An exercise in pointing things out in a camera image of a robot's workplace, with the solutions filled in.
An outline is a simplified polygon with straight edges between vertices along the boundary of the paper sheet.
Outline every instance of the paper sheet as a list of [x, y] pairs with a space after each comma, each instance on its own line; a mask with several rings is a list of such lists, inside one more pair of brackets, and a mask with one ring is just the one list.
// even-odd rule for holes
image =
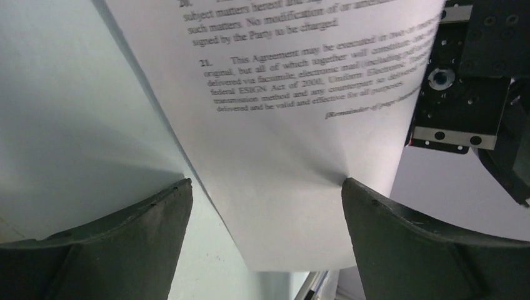
[[341, 184], [389, 195], [443, 3], [107, 0], [260, 271], [354, 264]]

